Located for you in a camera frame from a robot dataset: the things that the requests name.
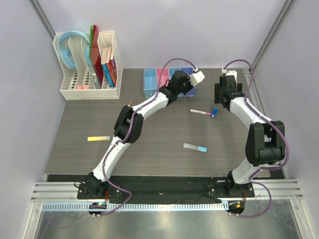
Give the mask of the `pink capped white marker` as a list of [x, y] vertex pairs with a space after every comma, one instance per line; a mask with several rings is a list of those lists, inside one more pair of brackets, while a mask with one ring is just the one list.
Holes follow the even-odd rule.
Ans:
[[209, 113], [209, 112], [204, 112], [204, 111], [198, 111], [198, 110], [193, 110], [193, 109], [190, 109], [189, 111], [190, 111], [191, 113], [196, 113], [196, 114], [201, 114], [201, 115], [208, 115], [208, 116], [211, 115], [211, 113]]

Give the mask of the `purple drawer box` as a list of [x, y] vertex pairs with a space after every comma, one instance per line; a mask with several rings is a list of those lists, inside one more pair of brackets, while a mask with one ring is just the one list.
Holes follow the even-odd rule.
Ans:
[[[187, 74], [192, 74], [193, 73], [193, 68], [191, 67], [185, 67], [181, 68], [182, 71], [184, 71]], [[193, 87], [190, 91], [188, 91], [185, 95], [181, 93], [179, 97], [194, 97], [197, 91], [197, 86]]]

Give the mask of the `pink drawer box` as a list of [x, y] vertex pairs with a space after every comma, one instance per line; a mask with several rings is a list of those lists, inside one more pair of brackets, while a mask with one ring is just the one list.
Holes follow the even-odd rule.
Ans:
[[161, 72], [162, 72], [162, 68], [156, 68], [157, 84], [159, 84], [159, 87], [164, 86], [166, 81], [169, 79], [168, 68], [164, 68], [162, 74]]

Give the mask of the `light blue drawer box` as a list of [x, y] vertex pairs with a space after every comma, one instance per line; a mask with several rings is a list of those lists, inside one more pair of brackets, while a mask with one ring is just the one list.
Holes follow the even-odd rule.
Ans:
[[144, 95], [148, 99], [157, 92], [156, 68], [144, 69]]
[[168, 69], [168, 73], [169, 73], [169, 79], [172, 78], [173, 74], [175, 73], [175, 71], [179, 71], [181, 70], [180, 68], [169, 68]]

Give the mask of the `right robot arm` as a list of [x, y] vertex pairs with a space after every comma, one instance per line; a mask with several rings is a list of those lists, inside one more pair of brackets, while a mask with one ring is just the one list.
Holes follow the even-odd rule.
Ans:
[[245, 158], [230, 171], [225, 181], [225, 191], [231, 197], [241, 197], [250, 187], [250, 180], [262, 170], [279, 170], [277, 163], [286, 157], [285, 126], [272, 121], [258, 111], [242, 92], [236, 76], [226, 73], [215, 84], [214, 102], [235, 114], [248, 128]]

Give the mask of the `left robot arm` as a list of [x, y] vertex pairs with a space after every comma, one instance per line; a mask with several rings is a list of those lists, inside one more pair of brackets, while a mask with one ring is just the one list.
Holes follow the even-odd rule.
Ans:
[[178, 95], [185, 95], [203, 79], [204, 75], [199, 70], [192, 74], [176, 70], [171, 79], [152, 97], [133, 107], [125, 105], [115, 123], [111, 144], [99, 164], [87, 175], [81, 185], [82, 191], [96, 199], [104, 197], [107, 191], [106, 181], [124, 151], [139, 139], [144, 120], [176, 101]]

